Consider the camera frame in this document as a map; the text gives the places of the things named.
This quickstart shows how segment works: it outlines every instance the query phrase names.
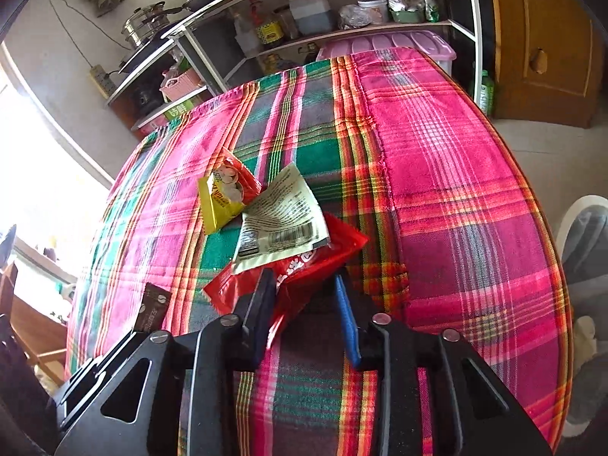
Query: white snack packet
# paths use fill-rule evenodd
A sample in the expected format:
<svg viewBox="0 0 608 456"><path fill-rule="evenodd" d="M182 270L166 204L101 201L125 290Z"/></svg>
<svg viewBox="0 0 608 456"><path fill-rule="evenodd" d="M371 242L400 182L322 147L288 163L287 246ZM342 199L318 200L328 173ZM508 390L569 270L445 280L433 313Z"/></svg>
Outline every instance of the white snack packet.
<svg viewBox="0 0 608 456"><path fill-rule="evenodd" d="M329 243L325 218L296 165L285 166L242 212L232 274Z"/></svg>

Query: electrical cord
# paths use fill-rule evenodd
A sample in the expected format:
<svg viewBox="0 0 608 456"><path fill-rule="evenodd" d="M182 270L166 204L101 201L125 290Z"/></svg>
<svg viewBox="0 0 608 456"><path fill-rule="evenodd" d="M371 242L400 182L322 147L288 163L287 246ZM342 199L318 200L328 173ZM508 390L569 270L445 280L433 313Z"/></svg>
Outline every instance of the electrical cord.
<svg viewBox="0 0 608 456"><path fill-rule="evenodd" d="M118 41L116 41L114 38L112 38L111 36L109 36L101 27L99 27L95 22L93 22L89 17L87 17L86 15L84 15L80 10L78 10L77 8L74 8L73 6L71 6L66 0L61 0L63 3L66 4L66 7L71 8L72 10L74 10L77 14L80 14L80 16L82 18L84 18L86 21L90 22L91 24L93 24L104 36L106 36L106 38L108 38L110 41L116 43L118 46L120 46L121 48L125 49L125 50L129 50L131 51L131 48L127 48L126 46L122 45L121 43L119 43ZM53 5L53 0L49 0L49 3L51 4L51 8L53 9L53 12L55 12L55 15L57 16L57 20L59 21L59 23L62 25L63 30L66 32L66 34L68 35L68 38L70 38L70 41L72 41L72 44L74 44L75 48L78 50L78 53L80 53L80 56L82 56L84 58L84 61L86 61L89 66L92 68L93 65L92 63L90 63L90 61L87 59L86 56L84 56L84 53L82 52L82 50L78 47L78 45L76 44L76 42L74 41L74 38L72 37L72 35L69 33L68 29L66 28L65 24L63 24L62 18L59 16L59 13L57 13L57 9L55 8L55 6Z"/></svg>

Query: blue gripper pad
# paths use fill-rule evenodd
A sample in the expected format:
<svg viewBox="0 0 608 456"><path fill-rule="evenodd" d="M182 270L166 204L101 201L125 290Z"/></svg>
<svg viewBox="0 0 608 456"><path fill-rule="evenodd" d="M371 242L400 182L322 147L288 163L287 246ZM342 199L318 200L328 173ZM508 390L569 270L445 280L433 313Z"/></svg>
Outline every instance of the blue gripper pad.
<svg viewBox="0 0 608 456"><path fill-rule="evenodd" d="M344 336L344 344L346 356L353 367L358 368L361 364L361 352L359 350L359 332L353 310L350 307L350 301L346 293L346 286L342 276L335 275L334 285L336 288L336 301L338 312L340 314L340 322L342 324L342 335Z"/></svg>

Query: plaid tablecloth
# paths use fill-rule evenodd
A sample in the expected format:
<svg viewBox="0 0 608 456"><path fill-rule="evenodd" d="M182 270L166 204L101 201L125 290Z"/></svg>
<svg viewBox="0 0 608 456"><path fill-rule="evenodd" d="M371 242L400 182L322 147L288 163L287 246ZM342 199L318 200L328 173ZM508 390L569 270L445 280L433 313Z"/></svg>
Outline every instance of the plaid tablecloth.
<svg viewBox="0 0 608 456"><path fill-rule="evenodd" d="M205 238L196 180L222 146L264 185L295 162L321 207L371 238L349 263L355 285L412 327L460 330L555 445L572 325L542 213L487 119L406 48L244 84L144 139L78 283L69 371L132 327L146 282L173 292L173 334L217 316L201 290L232 257L239 228ZM238 378L242 454L367 455L376 380L350 368L335 313L312 303L259 371Z"/></svg>

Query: wooden door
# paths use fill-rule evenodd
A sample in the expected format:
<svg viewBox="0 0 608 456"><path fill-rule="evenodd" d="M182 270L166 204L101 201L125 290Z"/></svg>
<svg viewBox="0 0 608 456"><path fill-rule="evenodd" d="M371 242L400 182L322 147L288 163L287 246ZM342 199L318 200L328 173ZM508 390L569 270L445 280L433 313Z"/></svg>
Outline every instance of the wooden door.
<svg viewBox="0 0 608 456"><path fill-rule="evenodd" d="M588 127L603 42L578 0L493 0L494 116Z"/></svg>

